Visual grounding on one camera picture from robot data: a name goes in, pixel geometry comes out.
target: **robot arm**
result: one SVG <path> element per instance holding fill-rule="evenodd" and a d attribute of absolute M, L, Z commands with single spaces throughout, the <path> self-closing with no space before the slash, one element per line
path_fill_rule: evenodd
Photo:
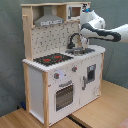
<path fill-rule="evenodd" d="M 80 35 L 87 39 L 96 38 L 113 42 L 128 42 L 128 24 L 115 29 L 105 30 L 104 19 L 99 17 L 94 11 L 81 12 L 79 28 Z"/>

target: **cabinet handle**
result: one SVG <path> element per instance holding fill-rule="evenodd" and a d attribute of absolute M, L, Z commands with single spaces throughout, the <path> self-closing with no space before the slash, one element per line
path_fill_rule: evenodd
<path fill-rule="evenodd" d="M 82 90 L 85 90 L 87 84 L 87 79 L 85 78 L 85 76 L 83 76 L 83 80 L 84 80 L 84 87 L 82 87 Z"/>
<path fill-rule="evenodd" d="M 71 6 L 69 6 L 69 11 L 70 11 L 70 15 L 68 16 L 68 19 L 71 19 L 71 17 L 72 17 L 72 7 Z"/>
<path fill-rule="evenodd" d="M 68 81 L 66 84 L 61 84 L 59 85 L 59 87 L 65 87 L 65 86 L 68 86 L 72 83 L 72 80 Z"/>

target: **burner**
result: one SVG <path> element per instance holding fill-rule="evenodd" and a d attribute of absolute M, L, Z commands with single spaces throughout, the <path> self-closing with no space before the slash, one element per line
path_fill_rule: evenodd
<path fill-rule="evenodd" d="M 60 58 L 62 58 L 62 56 L 55 56 L 55 58 L 56 58 L 56 59 L 60 59 Z"/>
<path fill-rule="evenodd" d="M 44 62 L 50 62 L 50 59 L 43 59 Z"/>
<path fill-rule="evenodd" d="M 73 57 L 63 55 L 63 54 L 60 54 L 60 53 L 54 53 L 54 54 L 51 54 L 51 55 L 36 58 L 36 59 L 34 59 L 34 62 L 43 64 L 45 66 L 50 66 L 50 65 L 53 65 L 53 64 L 56 64 L 56 63 L 61 63 L 61 62 L 64 62 L 64 61 L 68 61 L 70 59 L 73 59 Z"/>

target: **wooden shelf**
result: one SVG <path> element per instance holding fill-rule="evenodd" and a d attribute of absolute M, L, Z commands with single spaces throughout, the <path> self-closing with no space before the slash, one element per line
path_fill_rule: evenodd
<path fill-rule="evenodd" d="M 65 3 L 41 3 L 41 4 L 21 4 L 20 6 L 44 6 L 44 5 L 66 5 L 66 4 L 84 4 L 91 2 L 65 2 Z"/>

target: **wooden toy kitchen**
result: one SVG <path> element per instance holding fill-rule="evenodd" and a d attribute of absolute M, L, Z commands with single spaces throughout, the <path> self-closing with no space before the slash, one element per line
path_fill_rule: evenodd
<path fill-rule="evenodd" d="M 80 12 L 90 2 L 22 4 L 26 109 L 49 127 L 101 95 L 105 49 L 89 45 L 82 54 Z"/>

